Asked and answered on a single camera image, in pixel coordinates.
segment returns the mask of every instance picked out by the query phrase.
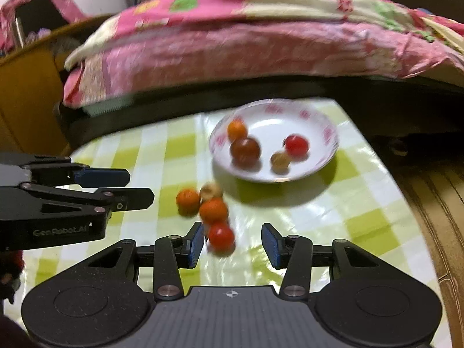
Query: red ball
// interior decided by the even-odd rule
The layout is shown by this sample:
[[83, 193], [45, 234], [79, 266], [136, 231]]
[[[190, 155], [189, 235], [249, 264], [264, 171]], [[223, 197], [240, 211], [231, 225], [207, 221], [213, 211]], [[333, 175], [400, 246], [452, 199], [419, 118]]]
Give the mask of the red ball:
[[215, 251], [228, 251], [233, 248], [235, 235], [227, 223], [218, 222], [210, 227], [208, 239]]
[[285, 150], [292, 157], [302, 157], [309, 150], [309, 142], [299, 135], [290, 135], [284, 140]]

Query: gray gripper base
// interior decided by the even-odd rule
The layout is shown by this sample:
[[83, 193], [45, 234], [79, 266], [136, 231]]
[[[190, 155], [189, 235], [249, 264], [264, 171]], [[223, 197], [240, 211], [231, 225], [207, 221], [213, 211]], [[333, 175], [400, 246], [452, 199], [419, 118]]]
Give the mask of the gray gripper base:
[[193, 287], [161, 302], [145, 324], [111, 348], [347, 348], [302, 302], [287, 302], [270, 286]]

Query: white plate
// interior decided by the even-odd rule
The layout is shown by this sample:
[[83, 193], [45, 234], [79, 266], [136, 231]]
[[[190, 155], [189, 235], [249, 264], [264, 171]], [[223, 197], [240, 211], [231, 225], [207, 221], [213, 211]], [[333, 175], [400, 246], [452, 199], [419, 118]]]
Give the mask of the white plate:
[[[232, 164], [227, 126], [241, 119], [248, 128], [248, 136], [261, 146], [260, 163], [250, 170]], [[296, 133], [309, 140], [306, 160], [291, 162], [286, 174], [271, 170], [270, 158], [283, 150], [284, 139]], [[306, 177], [322, 169], [338, 148], [336, 127], [326, 115], [305, 104], [290, 99], [266, 99], [242, 106], [225, 116], [209, 138], [209, 150], [214, 162], [235, 177], [259, 183], [287, 182]]]

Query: green and white tablecloth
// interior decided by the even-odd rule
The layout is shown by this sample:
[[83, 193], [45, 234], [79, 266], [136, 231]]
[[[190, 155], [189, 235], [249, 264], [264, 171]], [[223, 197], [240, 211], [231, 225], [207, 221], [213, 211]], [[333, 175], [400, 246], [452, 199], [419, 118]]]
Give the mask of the green and white tablecloth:
[[[226, 111], [130, 129], [78, 149], [72, 155], [75, 162], [128, 169], [129, 186], [151, 188], [155, 202], [144, 211], [113, 213], [104, 240], [25, 252], [23, 286], [6, 313], [20, 322], [20, 301], [27, 290], [120, 239], [149, 245], [159, 237], [184, 235], [197, 218], [179, 216], [175, 196], [184, 187], [199, 189], [212, 179], [224, 188], [237, 247], [228, 258], [215, 257], [204, 247], [197, 267], [182, 270], [185, 289], [199, 284], [278, 288], [284, 271], [271, 267], [260, 239], [261, 225], [270, 222], [282, 235], [305, 235], [314, 244], [349, 239], [440, 294], [419, 226], [389, 172], [336, 102], [307, 102], [337, 124], [340, 149], [319, 173], [286, 184], [249, 183], [213, 166], [207, 140]], [[313, 269], [311, 290], [328, 281], [327, 268]], [[139, 285], [151, 289], [152, 269], [141, 269]], [[433, 345], [451, 347], [445, 316]]]

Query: orange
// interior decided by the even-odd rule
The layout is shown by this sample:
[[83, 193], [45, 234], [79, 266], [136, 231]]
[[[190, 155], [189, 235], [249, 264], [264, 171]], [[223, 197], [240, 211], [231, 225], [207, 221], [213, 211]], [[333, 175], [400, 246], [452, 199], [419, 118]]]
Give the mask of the orange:
[[232, 142], [236, 139], [247, 137], [248, 129], [242, 121], [236, 119], [231, 121], [227, 126], [227, 135], [229, 136], [229, 140]]
[[200, 208], [200, 195], [193, 188], [186, 188], [177, 194], [175, 202], [180, 214], [197, 214]]
[[229, 210], [222, 198], [213, 197], [201, 205], [200, 217], [205, 223], [209, 221], [224, 221], [229, 217]]

